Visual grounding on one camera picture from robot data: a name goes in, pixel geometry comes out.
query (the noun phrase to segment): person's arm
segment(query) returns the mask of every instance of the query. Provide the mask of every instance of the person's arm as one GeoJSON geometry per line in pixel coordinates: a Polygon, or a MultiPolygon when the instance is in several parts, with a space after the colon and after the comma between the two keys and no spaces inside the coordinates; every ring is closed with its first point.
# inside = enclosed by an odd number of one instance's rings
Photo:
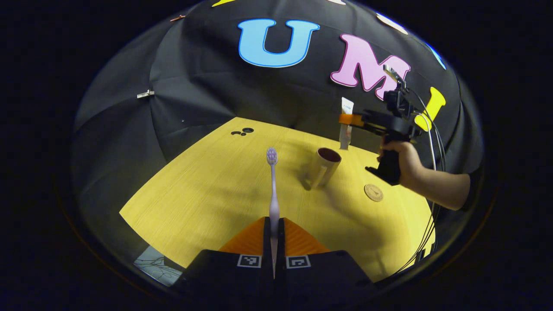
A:
{"type": "Polygon", "coordinates": [[[459,210],[463,207],[471,187],[468,174],[450,174],[423,167],[419,154],[409,142],[390,142],[381,145],[380,149],[399,153],[399,183],[402,186],[445,208],[459,210]]]}

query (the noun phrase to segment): yellow table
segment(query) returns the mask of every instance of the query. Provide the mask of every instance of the yellow table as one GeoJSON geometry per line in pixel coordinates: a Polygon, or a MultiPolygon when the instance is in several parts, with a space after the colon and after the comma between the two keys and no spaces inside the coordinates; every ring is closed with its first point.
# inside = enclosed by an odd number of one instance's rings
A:
{"type": "MultiPolygon", "coordinates": [[[[422,196],[390,186],[364,169],[378,166],[376,154],[353,146],[340,150],[338,141],[244,118],[230,120],[181,153],[120,214],[147,243],[187,267],[201,250],[218,250],[251,222],[269,215],[269,147],[278,152],[280,217],[297,223],[330,250],[349,252],[373,282],[413,255],[430,209],[422,196]],[[231,135],[246,127],[254,132],[231,135]],[[324,188],[307,190],[305,167],[320,147],[338,151],[342,162],[324,188]],[[366,184],[379,187],[383,200],[367,197],[366,184]]],[[[434,241],[432,234],[426,254],[434,241]]]]}

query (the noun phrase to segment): human hand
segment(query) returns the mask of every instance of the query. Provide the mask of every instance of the human hand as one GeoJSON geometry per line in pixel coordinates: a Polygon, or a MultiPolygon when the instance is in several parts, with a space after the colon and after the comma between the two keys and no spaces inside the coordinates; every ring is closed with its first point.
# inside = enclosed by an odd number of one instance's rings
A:
{"type": "Polygon", "coordinates": [[[383,150],[396,151],[399,153],[399,183],[407,188],[420,180],[424,167],[413,144],[410,142],[392,141],[384,144],[384,136],[380,141],[380,151],[377,161],[383,156],[383,150]]]}

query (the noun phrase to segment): blue letter u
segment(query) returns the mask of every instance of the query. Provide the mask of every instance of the blue letter u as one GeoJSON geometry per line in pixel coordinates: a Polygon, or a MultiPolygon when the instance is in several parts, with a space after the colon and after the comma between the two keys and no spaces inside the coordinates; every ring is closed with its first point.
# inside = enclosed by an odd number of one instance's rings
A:
{"type": "Polygon", "coordinates": [[[261,67],[288,67],[301,62],[309,48],[309,40],[319,25],[305,20],[289,20],[286,22],[292,28],[292,40],[288,51],[271,53],[265,50],[265,37],[269,27],[275,26],[272,19],[250,19],[238,24],[242,30],[238,52],[243,60],[261,67]]]}

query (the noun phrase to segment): coaster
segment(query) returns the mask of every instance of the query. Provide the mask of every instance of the coaster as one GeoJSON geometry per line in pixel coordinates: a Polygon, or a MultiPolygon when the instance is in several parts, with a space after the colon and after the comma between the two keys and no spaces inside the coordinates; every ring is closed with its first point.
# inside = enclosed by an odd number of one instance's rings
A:
{"type": "Polygon", "coordinates": [[[365,185],[365,194],[375,202],[380,202],[382,201],[382,199],[384,199],[384,194],[382,193],[382,190],[380,190],[375,185],[365,185]]]}

